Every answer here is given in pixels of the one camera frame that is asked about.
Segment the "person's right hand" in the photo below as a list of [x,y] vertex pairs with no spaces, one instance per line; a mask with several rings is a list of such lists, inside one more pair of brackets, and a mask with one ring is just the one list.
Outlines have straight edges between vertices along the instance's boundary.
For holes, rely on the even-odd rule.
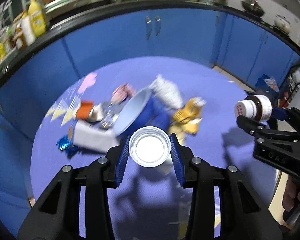
[[295,198],[300,202],[300,191],[297,192],[296,184],[292,177],[288,177],[285,192],[283,194],[282,206],[286,211],[291,211],[295,204]]

